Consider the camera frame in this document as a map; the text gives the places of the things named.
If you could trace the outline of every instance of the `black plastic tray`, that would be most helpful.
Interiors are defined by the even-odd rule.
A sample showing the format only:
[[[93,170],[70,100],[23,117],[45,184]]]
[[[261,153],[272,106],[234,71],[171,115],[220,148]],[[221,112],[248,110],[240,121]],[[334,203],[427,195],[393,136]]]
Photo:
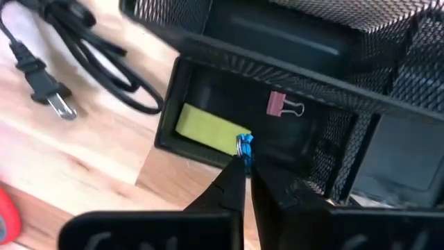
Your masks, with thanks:
[[[273,155],[282,162],[294,163],[301,157],[309,157],[313,154],[311,144],[319,137],[326,123],[328,109],[310,100],[288,96],[287,100],[305,104],[303,116],[270,116],[266,114],[270,93],[271,88],[267,85],[178,59],[155,145],[217,167],[224,167],[228,163],[230,156],[224,156],[175,132],[183,103],[186,102],[251,130],[255,137],[272,145]]]
[[[287,99],[305,104],[304,115],[269,116],[266,106],[272,90],[270,85],[178,58],[155,146],[216,167],[230,161],[231,156],[175,131],[187,102],[250,129],[270,146],[268,152],[281,167],[297,172],[319,194],[346,200],[375,129],[370,124],[377,122],[290,95]]]
[[[444,202],[444,126],[383,117],[353,192],[396,208]]]

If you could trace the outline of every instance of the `black cable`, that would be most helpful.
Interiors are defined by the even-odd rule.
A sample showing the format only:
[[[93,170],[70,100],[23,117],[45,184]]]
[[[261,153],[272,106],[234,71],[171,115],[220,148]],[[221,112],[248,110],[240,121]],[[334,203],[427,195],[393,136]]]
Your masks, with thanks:
[[[12,0],[0,0],[0,29],[10,40],[10,47],[17,58],[17,68],[22,70],[26,76],[26,79],[33,87],[35,95],[39,95],[42,79],[38,81],[30,82],[32,79],[31,73],[38,66],[39,73],[44,69],[44,63],[33,57],[33,55],[27,50],[27,48],[18,41],[14,35],[5,26],[2,18],[1,11],[4,9],[6,3]],[[158,114],[163,107],[163,98],[160,94],[140,76],[137,75],[132,69],[130,69],[121,59],[126,55],[126,50],[107,42],[103,38],[95,35],[91,32],[91,27],[95,25],[96,20],[93,14],[84,7],[81,3],[75,0],[14,0],[27,7],[29,10],[37,12],[39,16],[47,23],[51,24],[57,31],[67,48],[71,52],[72,56],[82,65],[85,70],[91,74],[108,92],[124,102],[131,108],[134,108],[140,112],[154,115]],[[108,69],[106,69],[92,53],[92,51],[85,45],[88,43],[94,47],[97,51],[102,53],[128,80],[127,84]],[[50,80],[54,80],[52,76],[47,76]],[[145,106],[142,103],[135,101],[129,97],[125,92],[135,92],[142,87],[145,89],[157,103],[157,108]],[[52,92],[46,91],[43,95],[48,102],[54,107],[53,99],[51,97],[54,94],[59,94],[58,90],[52,90]]]

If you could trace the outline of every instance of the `red object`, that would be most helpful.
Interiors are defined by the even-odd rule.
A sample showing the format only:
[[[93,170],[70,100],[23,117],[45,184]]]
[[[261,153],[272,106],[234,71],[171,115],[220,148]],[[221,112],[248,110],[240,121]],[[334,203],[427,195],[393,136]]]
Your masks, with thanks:
[[[19,211],[5,192],[0,188],[0,216],[4,221],[4,227],[1,230],[6,234],[4,239],[0,239],[0,245],[14,241],[22,230]]]
[[[286,94],[272,91],[270,93],[270,99],[268,100],[268,106],[266,109],[267,115],[280,117],[282,114],[282,108],[284,107],[285,97]]]

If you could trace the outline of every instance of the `blue key ring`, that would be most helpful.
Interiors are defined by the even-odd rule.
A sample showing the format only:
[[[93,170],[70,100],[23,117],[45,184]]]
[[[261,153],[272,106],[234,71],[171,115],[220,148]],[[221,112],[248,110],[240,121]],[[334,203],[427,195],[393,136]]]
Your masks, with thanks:
[[[247,167],[250,167],[253,163],[253,153],[250,145],[252,141],[253,136],[251,134],[240,134],[236,137],[237,155],[242,158]]]

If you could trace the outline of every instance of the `pink binder clip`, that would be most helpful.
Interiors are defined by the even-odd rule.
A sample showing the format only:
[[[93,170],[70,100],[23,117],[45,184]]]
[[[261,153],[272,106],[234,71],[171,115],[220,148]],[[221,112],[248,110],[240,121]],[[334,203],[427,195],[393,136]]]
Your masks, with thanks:
[[[266,109],[267,115],[273,115],[281,117],[282,113],[291,113],[297,117],[301,117],[305,111],[305,105],[303,103],[294,103],[285,99],[286,94],[282,94],[276,91],[270,93],[270,99],[268,100],[268,107]],[[294,108],[300,109],[300,112],[294,110],[285,110],[284,103]]]

